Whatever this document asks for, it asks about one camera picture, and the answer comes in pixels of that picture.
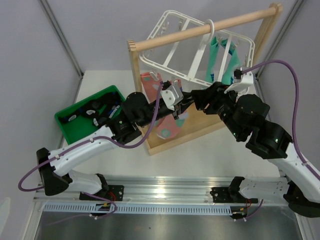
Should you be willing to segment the pink sock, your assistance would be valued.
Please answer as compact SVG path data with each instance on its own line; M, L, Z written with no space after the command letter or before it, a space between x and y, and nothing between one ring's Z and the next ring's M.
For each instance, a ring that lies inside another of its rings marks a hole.
M174 119L172 115L168 115L157 120L154 124L156 127L156 135L163 140L175 138L181 131L188 117L189 113L186 110L184 113L179 115L178 119Z
M157 91L162 81L160 73L144 72L140 74L140 80L143 85L143 89L150 103L156 100Z

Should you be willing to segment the white plastic clip hanger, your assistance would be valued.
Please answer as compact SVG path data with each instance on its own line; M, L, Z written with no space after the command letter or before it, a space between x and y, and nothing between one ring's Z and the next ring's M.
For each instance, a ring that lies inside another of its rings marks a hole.
M162 14L148 39L157 39L204 24L209 24L214 30L189 40L166 43L140 51L139 60L156 72L207 88L211 85L205 81L210 54L209 44L214 37L221 36L222 42L215 64L218 75L214 82L222 82L231 58L228 53L231 42L236 45L237 55L241 61L240 67L250 68L253 65L255 43L251 38L226 29L218 30L218 25L210 19L200 21L176 10L166 10Z

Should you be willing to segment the black sock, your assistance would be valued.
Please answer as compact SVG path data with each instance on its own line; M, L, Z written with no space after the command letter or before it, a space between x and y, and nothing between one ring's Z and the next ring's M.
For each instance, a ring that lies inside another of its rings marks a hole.
M58 121L67 124L76 118L83 117L92 120L92 125L98 128L106 125L121 106L122 98L118 91L107 92L104 95L87 101L72 110L71 113L58 117Z

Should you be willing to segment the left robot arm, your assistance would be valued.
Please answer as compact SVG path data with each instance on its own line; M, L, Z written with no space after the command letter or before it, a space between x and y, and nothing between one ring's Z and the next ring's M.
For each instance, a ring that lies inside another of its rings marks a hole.
M97 200L108 196L109 186L102 174L87 174L75 171L79 164L117 147L133 149L140 142L130 143L142 135L140 127L153 128L155 122L163 117L178 117L192 103L190 93L179 92L174 96L172 90L162 90L158 98L149 103L141 92L131 93L121 104L120 113L107 124L83 139L53 151L41 148L36 152L39 174L46 196L55 196L65 191L93 195Z

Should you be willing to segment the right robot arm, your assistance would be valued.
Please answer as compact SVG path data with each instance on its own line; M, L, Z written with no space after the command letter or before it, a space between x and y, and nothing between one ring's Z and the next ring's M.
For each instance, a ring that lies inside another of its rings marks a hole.
M220 82L192 90L195 107L206 115L218 115L237 142L254 155L268 160L288 177L286 181L254 181L235 176L229 187L213 187L215 203L257 203L259 199L283 202L295 213L320 216L320 181L311 165L298 155L291 135L279 124L266 120L270 106L255 94L238 96Z

